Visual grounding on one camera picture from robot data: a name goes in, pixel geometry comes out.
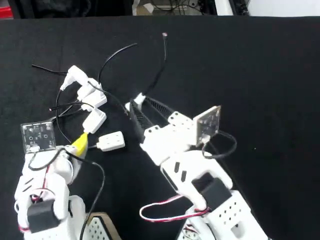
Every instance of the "perforated bracket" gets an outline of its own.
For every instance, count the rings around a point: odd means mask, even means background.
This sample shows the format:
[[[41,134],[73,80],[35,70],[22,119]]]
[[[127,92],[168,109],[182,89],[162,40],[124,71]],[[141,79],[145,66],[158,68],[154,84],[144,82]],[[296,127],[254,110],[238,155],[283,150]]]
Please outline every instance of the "perforated bracket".
[[[93,217],[87,227],[88,239],[84,240],[112,240],[99,217]]]
[[[205,217],[211,229],[221,240],[267,240],[241,194],[236,190],[231,193],[232,197]]]

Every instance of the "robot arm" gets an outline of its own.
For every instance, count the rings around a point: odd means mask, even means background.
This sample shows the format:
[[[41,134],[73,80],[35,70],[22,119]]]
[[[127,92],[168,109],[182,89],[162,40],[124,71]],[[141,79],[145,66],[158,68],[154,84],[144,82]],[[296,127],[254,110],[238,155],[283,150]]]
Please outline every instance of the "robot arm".
[[[76,178],[81,162],[71,158],[64,149],[83,158],[88,148],[86,136],[84,134],[70,146],[25,155],[14,195],[18,225],[25,240],[41,240],[48,236],[79,239],[86,218],[85,204],[80,197],[69,196],[68,185]]]
[[[232,179],[218,162],[205,158],[210,156],[208,152],[189,151],[192,145],[207,143],[218,132],[220,110],[220,106],[214,106],[194,119],[173,111],[167,118],[168,125],[149,125],[144,130],[140,146],[160,166],[177,194],[193,203],[186,216],[210,209],[202,216],[187,219],[179,240],[268,240],[242,195],[232,190]],[[197,189],[195,181],[208,174],[210,184]]]

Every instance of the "red wire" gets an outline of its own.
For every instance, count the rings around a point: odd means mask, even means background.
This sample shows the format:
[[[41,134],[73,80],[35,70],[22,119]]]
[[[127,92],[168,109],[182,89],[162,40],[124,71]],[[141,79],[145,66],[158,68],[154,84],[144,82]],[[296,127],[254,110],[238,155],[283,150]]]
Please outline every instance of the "red wire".
[[[197,234],[197,231],[189,228],[189,227],[185,227],[183,230],[187,230],[187,231],[190,231],[190,232],[193,232],[193,233],[196,233]]]
[[[22,233],[25,233],[27,231],[29,231],[30,229],[28,227],[22,227],[19,225],[19,231],[22,232]]]
[[[189,219],[189,218],[193,218],[193,217],[198,217],[198,216],[202,216],[204,214],[206,214],[207,212],[210,211],[210,208],[207,208],[204,211],[200,211],[194,214],[189,214],[189,215],[185,215],[182,217],[174,217],[171,219],[162,219],[162,220],[147,220],[148,222],[152,222],[152,223],[168,223],[168,222],[173,222],[173,221],[178,221],[178,220],[184,220],[184,219]]]
[[[43,179],[43,184],[42,184],[42,188],[44,189],[46,187],[46,177],[47,177],[47,173],[49,172],[49,168],[50,168],[50,165],[46,168],[45,170],[45,174],[44,174],[44,179]],[[34,201],[34,202],[37,202],[39,201],[39,199],[41,198],[41,195],[43,194],[44,192],[40,192],[39,196],[37,197],[31,197],[31,200]]]

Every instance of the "white plug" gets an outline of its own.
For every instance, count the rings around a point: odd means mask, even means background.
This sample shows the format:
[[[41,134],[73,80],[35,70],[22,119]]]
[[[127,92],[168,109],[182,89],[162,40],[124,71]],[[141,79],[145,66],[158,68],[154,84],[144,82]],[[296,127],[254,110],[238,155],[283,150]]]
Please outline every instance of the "white plug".
[[[144,102],[146,96],[142,94],[142,92],[139,93],[138,96],[134,99],[135,103],[138,105],[138,109],[141,110],[142,108],[142,103]],[[125,104],[125,108],[130,112],[130,102],[127,102]]]
[[[60,87],[61,91],[64,91],[66,87],[71,85],[73,82],[77,81],[80,85],[88,84],[87,74],[78,68],[76,65],[73,65],[69,68],[68,73],[66,74],[63,84]]]
[[[90,93],[88,96],[86,96],[83,100],[83,103],[90,104],[91,106],[94,106],[95,108],[99,108],[103,104],[107,102],[106,95],[97,89],[94,90],[94,92]],[[92,111],[92,107],[90,107],[87,104],[81,105],[81,108],[83,110],[87,110],[88,112]]]
[[[91,84],[93,84],[99,89],[101,88],[101,84],[99,84],[95,79],[88,78],[86,84],[80,87],[79,90],[76,92],[78,94],[77,99],[79,101],[82,101],[86,96],[88,96],[89,94],[93,93],[96,90],[88,82],[90,82]]]
[[[116,131],[99,137],[96,148],[103,152],[120,149],[126,146],[124,135],[121,131]]]
[[[89,114],[89,116],[82,123],[83,132],[87,134],[94,134],[101,127],[101,125],[104,123],[106,119],[107,116],[103,111],[94,108]]]

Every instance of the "table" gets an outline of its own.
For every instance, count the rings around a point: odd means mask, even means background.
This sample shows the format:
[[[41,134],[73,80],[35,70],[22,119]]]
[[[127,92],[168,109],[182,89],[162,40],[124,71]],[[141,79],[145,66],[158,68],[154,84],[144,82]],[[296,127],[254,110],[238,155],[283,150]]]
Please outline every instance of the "table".
[[[20,124],[51,117],[48,108],[63,78],[31,68],[38,64],[65,71],[71,65],[96,77],[104,59],[128,44],[106,66],[105,89],[125,103],[156,74],[163,55],[162,32],[168,33],[168,65],[151,97],[193,117],[222,105],[220,127],[238,140],[225,159],[237,186],[265,232],[275,240],[315,239],[320,208],[320,18],[257,17],[105,17],[8,20],[0,22],[1,186],[0,235],[22,239],[14,212],[14,192],[24,162]],[[61,96],[75,98],[77,86]],[[175,193],[140,147],[130,120],[115,102],[102,107],[107,122],[89,136],[121,130],[126,147],[98,149],[87,158],[106,171],[96,211],[107,212],[123,240],[173,240],[181,222],[150,223],[139,208]],[[86,114],[63,126],[75,139]],[[66,144],[56,132],[56,142]],[[101,176],[84,165],[70,187],[86,206]],[[146,212],[182,214],[181,200]]]

